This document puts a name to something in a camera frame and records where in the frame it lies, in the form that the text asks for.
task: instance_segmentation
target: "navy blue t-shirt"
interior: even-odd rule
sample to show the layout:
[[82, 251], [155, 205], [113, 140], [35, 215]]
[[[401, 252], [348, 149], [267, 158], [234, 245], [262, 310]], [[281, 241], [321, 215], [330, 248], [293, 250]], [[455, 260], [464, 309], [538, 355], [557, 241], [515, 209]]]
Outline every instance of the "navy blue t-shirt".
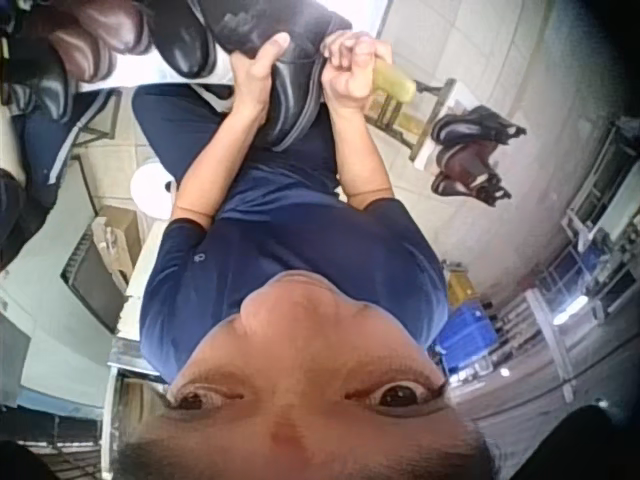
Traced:
[[291, 175], [250, 172], [205, 231], [167, 227], [144, 295], [141, 348], [172, 382], [200, 341], [242, 301], [288, 270], [322, 275], [347, 296], [391, 313], [420, 345], [447, 318], [438, 258], [395, 199], [364, 211]]

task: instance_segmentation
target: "black hair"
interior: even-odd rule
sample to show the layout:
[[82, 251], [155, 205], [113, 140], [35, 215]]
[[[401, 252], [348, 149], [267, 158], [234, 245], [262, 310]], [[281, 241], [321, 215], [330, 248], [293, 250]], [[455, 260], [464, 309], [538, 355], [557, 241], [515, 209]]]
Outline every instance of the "black hair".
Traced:
[[[185, 472], [160, 442], [125, 445], [118, 453], [113, 480], [216, 480], [215, 472]], [[344, 472], [338, 479], [350, 480], [495, 480], [498, 469], [486, 441], [479, 435], [457, 452], [429, 452], [396, 460], [393, 464], [361, 467]]]

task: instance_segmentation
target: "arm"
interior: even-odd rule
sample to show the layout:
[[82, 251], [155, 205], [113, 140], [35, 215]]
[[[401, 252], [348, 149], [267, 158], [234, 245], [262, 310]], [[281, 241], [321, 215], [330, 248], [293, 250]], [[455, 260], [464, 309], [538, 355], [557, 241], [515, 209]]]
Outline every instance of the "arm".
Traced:
[[258, 128], [267, 118], [273, 64], [289, 45], [289, 35], [269, 40], [251, 60], [231, 55], [235, 81], [233, 109], [185, 175], [171, 219], [187, 218], [208, 229], [240, 170]]
[[172, 220], [189, 218], [205, 229], [211, 226], [259, 126], [259, 120], [245, 112], [232, 112], [222, 122], [182, 180]]
[[338, 174], [349, 204], [359, 210], [380, 198], [393, 198], [387, 169], [363, 114], [332, 114]]
[[323, 46], [328, 58], [322, 75], [336, 143], [340, 183], [349, 204], [364, 210], [393, 198], [391, 181], [364, 116], [373, 92], [376, 57], [392, 62], [391, 47], [362, 33], [337, 32]]

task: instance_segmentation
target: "cardboard box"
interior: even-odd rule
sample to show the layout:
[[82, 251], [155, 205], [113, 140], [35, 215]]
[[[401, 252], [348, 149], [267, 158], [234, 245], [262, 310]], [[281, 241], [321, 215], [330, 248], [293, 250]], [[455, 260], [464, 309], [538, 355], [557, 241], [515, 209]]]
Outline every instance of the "cardboard box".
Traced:
[[105, 265], [114, 278], [119, 276], [124, 285], [128, 285], [141, 250], [137, 213], [126, 208], [105, 206], [91, 228]]

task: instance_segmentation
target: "brush handle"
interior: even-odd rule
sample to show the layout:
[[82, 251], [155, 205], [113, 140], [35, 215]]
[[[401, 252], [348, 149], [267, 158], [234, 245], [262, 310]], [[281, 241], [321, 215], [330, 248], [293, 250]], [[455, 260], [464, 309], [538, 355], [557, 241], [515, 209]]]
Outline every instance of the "brush handle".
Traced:
[[416, 82], [398, 67], [380, 59], [376, 59], [373, 69], [373, 86], [400, 103], [409, 103], [416, 96]]

